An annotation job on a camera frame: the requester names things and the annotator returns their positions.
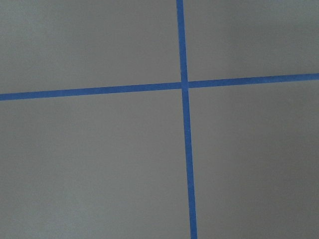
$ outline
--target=blue tape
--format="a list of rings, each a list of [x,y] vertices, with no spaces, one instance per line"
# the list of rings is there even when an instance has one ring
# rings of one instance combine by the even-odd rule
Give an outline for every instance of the blue tape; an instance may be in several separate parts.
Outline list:
[[[311,81],[311,80],[319,80],[319,74],[264,76],[264,77],[236,78],[236,79],[222,79],[222,80],[208,80],[208,81],[190,81],[188,85],[190,88],[201,88],[201,87],[236,86],[236,85],[251,85],[251,84],[265,84],[265,83],[293,82],[293,81]]]
[[[191,146],[183,0],[176,0],[176,7],[177,7],[180,76],[181,76],[181,90],[182,90],[183,118],[184,118],[184,137],[185,137],[190,237],[191,239],[197,239],[197,222],[196,222],[196,206],[195,206],[193,156],[192,156],[192,146]]]
[[[0,101],[181,89],[181,82],[0,94]]]

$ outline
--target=gray surface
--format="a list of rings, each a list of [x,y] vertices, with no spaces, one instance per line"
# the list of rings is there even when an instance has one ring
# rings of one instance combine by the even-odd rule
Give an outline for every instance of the gray surface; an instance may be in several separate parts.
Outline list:
[[[191,89],[198,239],[317,239],[319,81]]]
[[[188,78],[319,72],[319,1],[184,0]]]
[[[0,93],[180,81],[172,0],[0,0]]]
[[[1,239],[186,239],[180,91],[0,102]]]

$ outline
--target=gray floor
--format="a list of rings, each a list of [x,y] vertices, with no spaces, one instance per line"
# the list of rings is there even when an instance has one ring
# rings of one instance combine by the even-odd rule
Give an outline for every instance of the gray floor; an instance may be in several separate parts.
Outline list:
[[[188,79],[319,72],[316,0],[184,0]],[[179,82],[174,0],[0,0],[0,94]],[[189,239],[181,90],[0,102],[1,239]],[[317,239],[319,81],[190,89],[199,239]]]
[[[180,81],[175,1],[0,5],[0,93]]]
[[[0,238],[188,238],[180,91],[0,109]]]
[[[199,239],[319,235],[319,81],[191,89]]]
[[[319,72],[319,1],[185,0],[188,79]]]

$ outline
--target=blue line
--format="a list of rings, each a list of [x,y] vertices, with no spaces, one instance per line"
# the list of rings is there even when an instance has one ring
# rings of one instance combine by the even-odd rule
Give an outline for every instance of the blue line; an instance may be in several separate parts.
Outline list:
[[[181,82],[0,94],[0,101],[181,89]]]
[[[265,84],[265,83],[276,83],[276,82],[310,81],[310,80],[319,80],[319,74],[265,76],[265,77],[251,77],[251,78],[208,80],[208,81],[190,81],[188,84],[190,88],[201,88],[201,87],[216,87],[216,86]]]
[[[183,0],[176,0],[176,7],[177,7],[179,60],[180,60],[180,76],[181,76],[181,90],[182,90],[181,92],[182,92],[183,117],[184,117],[184,137],[185,137],[190,237],[191,239],[197,239],[197,222],[196,222],[196,206],[195,206],[193,156],[192,156],[192,146],[191,146]]]

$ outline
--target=horizontal blue tape strip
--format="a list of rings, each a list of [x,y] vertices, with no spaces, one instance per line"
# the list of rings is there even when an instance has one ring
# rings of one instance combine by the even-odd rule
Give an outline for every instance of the horizontal blue tape strip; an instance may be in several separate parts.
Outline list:
[[[181,89],[181,82],[0,94],[0,101]]]
[[[216,86],[236,86],[250,84],[264,84],[275,82],[310,81],[319,80],[319,74],[286,75],[286,76],[263,76],[250,78],[235,78],[208,81],[190,81],[189,88],[216,87]]]

